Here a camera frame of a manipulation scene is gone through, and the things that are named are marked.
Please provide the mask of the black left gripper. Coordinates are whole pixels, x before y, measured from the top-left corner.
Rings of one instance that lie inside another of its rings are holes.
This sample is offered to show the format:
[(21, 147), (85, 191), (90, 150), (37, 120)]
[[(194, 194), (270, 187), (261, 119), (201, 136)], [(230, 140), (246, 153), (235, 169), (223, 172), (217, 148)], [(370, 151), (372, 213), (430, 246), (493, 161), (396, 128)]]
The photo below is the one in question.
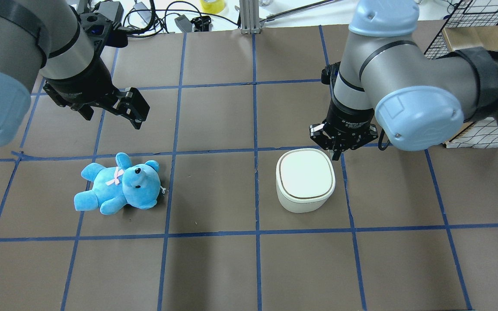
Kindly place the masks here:
[(61, 108), (71, 108), (90, 121), (99, 107), (126, 118), (140, 130), (150, 112), (150, 105), (136, 87), (118, 90), (103, 60), (95, 57), (81, 73), (67, 79), (46, 79), (43, 90)]

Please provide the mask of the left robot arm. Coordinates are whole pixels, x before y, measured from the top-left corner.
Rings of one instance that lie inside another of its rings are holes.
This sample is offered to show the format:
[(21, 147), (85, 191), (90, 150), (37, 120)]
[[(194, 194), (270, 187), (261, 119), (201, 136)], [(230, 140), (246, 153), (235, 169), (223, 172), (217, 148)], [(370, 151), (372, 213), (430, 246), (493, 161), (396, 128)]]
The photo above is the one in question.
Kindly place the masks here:
[(122, 25), (120, 2), (73, 7), (65, 0), (0, 0), (0, 147), (16, 136), (30, 109), (38, 75), (62, 108), (91, 120), (102, 108), (140, 129), (150, 105), (134, 87), (120, 91), (101, 59), (104, 47), (123, 48), (138, 29)]

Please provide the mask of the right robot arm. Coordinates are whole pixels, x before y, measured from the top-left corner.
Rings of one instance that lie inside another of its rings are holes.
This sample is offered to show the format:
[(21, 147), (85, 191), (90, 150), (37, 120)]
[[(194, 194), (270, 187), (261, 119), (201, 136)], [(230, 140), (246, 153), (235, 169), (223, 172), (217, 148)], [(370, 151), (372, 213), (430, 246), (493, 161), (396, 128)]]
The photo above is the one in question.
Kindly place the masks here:
[(399, 150), (425, 150), (454, 136), (465, 122), (498, 125), (498, 51), (465, 48), (427, 59), (412, 34), (412, 0), (360, 0), (342, 59), (322, 82), (331, 101), (310, 139), (338, 161), (386, 137)]

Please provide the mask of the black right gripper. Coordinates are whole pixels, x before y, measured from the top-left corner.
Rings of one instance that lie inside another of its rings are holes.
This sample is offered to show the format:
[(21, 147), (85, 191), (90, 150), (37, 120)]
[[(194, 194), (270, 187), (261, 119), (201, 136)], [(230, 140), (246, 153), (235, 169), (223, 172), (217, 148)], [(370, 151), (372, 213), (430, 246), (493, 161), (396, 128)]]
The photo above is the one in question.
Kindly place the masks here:
[(325, 123), (310, 125), (310, 139), (322, 150), (333, 150), (333, 161), (339, 161), (347, 150), (356, 150), (379, 138), (372, 124), (373, 109), (353, 109), (331, 100)]

